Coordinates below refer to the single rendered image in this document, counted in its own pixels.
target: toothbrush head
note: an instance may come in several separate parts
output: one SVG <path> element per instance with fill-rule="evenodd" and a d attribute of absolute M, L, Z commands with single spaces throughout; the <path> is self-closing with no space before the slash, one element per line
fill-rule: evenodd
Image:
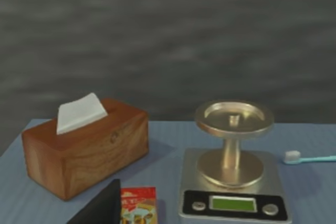
<path fill-rule="evenodd" d="M 300 164 L 301 153 L 298 151 L 285 152 L 285 157 L 283 162 L 287 165 L 297 165 Z"/>

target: dark backdrop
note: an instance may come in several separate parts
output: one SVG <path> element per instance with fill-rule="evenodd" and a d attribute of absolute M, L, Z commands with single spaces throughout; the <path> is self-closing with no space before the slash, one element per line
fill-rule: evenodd
<path fill-rule="evenodd" d="M 335 11 L 335 0 L 0 0 L 0 145 L 92 91 L 153 120 L 239 98 L 278 122 L 334 123 Z"/>

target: green lcd screen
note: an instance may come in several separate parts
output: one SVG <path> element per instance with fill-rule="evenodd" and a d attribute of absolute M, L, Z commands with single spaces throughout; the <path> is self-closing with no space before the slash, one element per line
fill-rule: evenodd
<path fill-rule="evenodd" d="M 211 196 L 210 202 L 213 210 L 255 212 L 257 209 L 253 198 Z"/>

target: wood grain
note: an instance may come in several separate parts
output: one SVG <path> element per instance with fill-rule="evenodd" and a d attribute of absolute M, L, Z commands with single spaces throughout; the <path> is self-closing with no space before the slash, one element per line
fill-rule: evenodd
<path fill-rule="evenodd" d="M 108 116 L 56 135 L 57 119 L 22 133 L 28 176 L 63 200 L 102 181 L 149 151 L 148 114 L 113 99 Z"/>

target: table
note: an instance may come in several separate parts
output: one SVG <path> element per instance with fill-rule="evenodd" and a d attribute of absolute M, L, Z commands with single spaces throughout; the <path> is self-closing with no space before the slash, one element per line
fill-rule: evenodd
<path fill-rule="evenodd" d="M 45 122 L 34 119 L 26 128 Z M 150 153 L 63 202 L 26 175 L 20 136 L 0 158 L 0 220 L 2 224 L 65 224 L 112 179 L 123 187 L 155 186 L 160 224 L 180 223 L 178 186 L 186 147 L 220 147 L 222 142 L 197 128 L 194 122 L 150 122 Z M 258 140 L 243 142 L 247 150 L 269 151 L 279 158 L 285 151 L 304 156 L 336 154 L 336 125 L 276 124 Z M 294 224 L 335 223 L 336 163 L 286 166 L 279 161 Z"/>

